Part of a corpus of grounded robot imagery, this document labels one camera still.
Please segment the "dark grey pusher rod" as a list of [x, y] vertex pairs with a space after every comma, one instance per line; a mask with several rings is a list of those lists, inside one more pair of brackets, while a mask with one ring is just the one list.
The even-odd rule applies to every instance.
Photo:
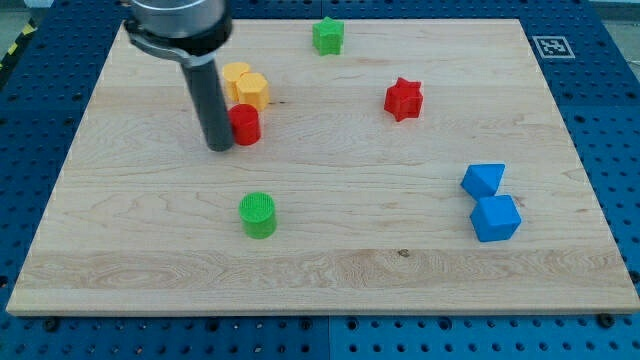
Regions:
[[235, 140], [215, 62], [182, 65], [181, 69], [208, 148], [229, 150]]

